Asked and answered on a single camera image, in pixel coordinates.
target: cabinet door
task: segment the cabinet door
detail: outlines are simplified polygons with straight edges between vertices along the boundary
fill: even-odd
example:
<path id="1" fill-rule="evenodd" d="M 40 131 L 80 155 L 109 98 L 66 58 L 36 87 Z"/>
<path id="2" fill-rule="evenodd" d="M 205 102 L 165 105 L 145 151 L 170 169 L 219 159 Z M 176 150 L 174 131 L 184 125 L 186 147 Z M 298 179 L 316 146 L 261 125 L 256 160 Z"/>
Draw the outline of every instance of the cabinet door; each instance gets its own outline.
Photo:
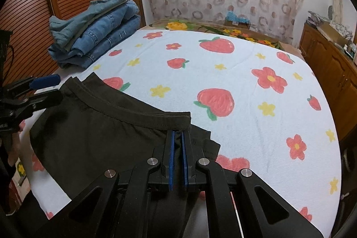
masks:
<path id="1" fill-rule="evenodd" d="M 309 63 L 309 59 L 311 56 L 311 52 L 309 51 L 313 47 L 313 42 L 314 42 L 313 32 L 308 25 L 305 25 L 304 32 L 302 34 L 301 41 L 300 41 L 300 50 L 307 63 Z"/>
<path id="2" fill-rule="evenodd" d="M 325 65 L 331 55 L 329 51 L 330 45 L 326 39 L 322 39 L 317 35 L 313 46 L 309 49 L 311 56 L 309 57 L 309 66 L 314 72 L 317 80 L 320 82 L 324 76 Z"/>
<path id="3" fill-rule="evenodd" d="M 340 93 L 342 84 L 345 82 L 348 73 L 349 66 L 344 60 L 344 57 L 333 48 L 330 48 L 330 54 L 325 65 L 325 70 L 322 78 L 320 78 L 320 85 L 330 108 L 333 106 L 333 103 Z"/>
<path id="4" fill-rule="evenodd" d="M 332 107 L 339 140 L 357 124 L 357 76 L 355 72 L 350 72 L 341 86 L 342 90 Z"/>

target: denim fabric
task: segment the denim fabric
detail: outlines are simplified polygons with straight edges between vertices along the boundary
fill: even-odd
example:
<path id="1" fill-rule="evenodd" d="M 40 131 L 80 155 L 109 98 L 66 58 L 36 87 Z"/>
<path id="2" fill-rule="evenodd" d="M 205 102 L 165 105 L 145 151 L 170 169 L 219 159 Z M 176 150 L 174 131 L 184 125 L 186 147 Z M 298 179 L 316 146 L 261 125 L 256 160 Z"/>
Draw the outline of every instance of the denim fabric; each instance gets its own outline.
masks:
<path id="1" fill-rule="evenodd" d="M 51 16 L 50 32 L 55 43 L 59 47 L 66 48 L 66 50 L 69 51 L 74 41 L 94 20 L 127 1 L 128 0 L 93 0 L 90 2 L 90 6 L 86 11 L 67 21 Z"/>
<path id="2" fill-rule="evenodd" d="M 58 65 L 63 68 L 66 65 L 74 64 L 82 68 L 88 68 L 101 55 L 105 54 L 113 46 L 116 46 L 122 40 L 131 36 L 140 26 L 140 16 L 134 15 L 129 20 L 123 20 L 122 24 L 108 34 L 102 41 L 100 41 L 88 53 L 81 54 L 80 50 L 76 50 L 76 54 L 64 60 L 57 60 Z"/>
<path id="3" fill-rule="evenodd" d="M 92 23 L 82 36 L 74 42 L 69 52 L 61 48 L 57 43 L 54 43 L 49 47 L 49 54 L 53 60 L 61 63 L 67 63 L 66 60 L 74 56 L 82 57 L 97 46 L 111 31 L 120 27 L 123 21 L 132 18 L 138 12 L 139 8 L 135 2 L 130 0 Z"/>

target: strawberry print bedsheet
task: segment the strawberry print bedsheet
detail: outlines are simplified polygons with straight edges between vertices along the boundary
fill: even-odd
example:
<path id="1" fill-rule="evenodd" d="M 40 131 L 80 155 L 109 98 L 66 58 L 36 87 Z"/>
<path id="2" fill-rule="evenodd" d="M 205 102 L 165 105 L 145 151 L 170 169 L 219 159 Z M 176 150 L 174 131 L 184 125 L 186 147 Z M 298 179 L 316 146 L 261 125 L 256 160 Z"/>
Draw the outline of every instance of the strawberry print bedsheet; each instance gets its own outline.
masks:
<path id="1" fill-rule="evenodd" d="M 201 32 L 137 31 L 85 71 L 164 111 L 190 111 L 192 123 L 221 144 L 217 162 L 250 168 L 330 235 L 339 203 L 340 150 L 330 108 L 310 67 L 298 57 L 247 40 Z M 70 199 L 34 155 L 25 120 L 21 161 L 50 219 Z M 205 197 L 185 237 L 208 237 Z"/>

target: triangular cutout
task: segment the triangular cutout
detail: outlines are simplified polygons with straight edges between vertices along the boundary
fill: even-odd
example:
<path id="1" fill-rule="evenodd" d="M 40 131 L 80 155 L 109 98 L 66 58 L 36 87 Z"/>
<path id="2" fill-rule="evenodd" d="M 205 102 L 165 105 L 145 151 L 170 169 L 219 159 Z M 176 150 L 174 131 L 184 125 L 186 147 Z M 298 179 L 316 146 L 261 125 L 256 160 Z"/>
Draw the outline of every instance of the triangular cutout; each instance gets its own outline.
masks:
<path id="1" fill-rule="evenodd" d="M 289 217 L 289 212 L 274 200 L 261 186 L 254 187 L 254 191 L 270 225 Z"/>
<path id="2" fill-rule="evenodd" d="M 98 203 L 102 188 L 95 188 L 75 209 L 69 213 L 69 218 L 78 223 L 88 223 Z"/>

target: metal screw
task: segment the metal screw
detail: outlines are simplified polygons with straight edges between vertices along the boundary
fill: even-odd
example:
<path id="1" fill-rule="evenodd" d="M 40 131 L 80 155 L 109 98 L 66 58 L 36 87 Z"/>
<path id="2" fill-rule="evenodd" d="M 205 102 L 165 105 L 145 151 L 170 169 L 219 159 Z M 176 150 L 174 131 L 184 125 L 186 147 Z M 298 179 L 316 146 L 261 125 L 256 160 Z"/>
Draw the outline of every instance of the metal screw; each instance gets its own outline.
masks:
<path id="1" fill-rule="evenodd" d="M 203 165 L 203 166 L 206 166 L 206 165 L 208 165 L 209 163 L 210 163 L 210 160 L 209 160 L 208 158 L 203 157 L 203 158 L 200 158 L 200 159 L 199 159 L 199 164 L 201 164 L 201 165 Z"/>
<path id="2" fill-rule="evenodd" d="M 249 178 L 252 175 L 252 171 L 248 168 L 244 168 L 241 171 L 242 176 Z"/>
<path id="3" fill-rule="evenodd" d="M 107 178 L 112 178 L 114 177 L 116 174 L 115 170 L 106 170 L 104 175 L 107 177 Z"/>
<path id="4" fill-rule="evenodd" d="M 147 160 L 147 163 L 151 166 L 154 166 L 158 163 L 158 159 L 157 158 L 154 158 L 154 157 L 151 157 Z"/>

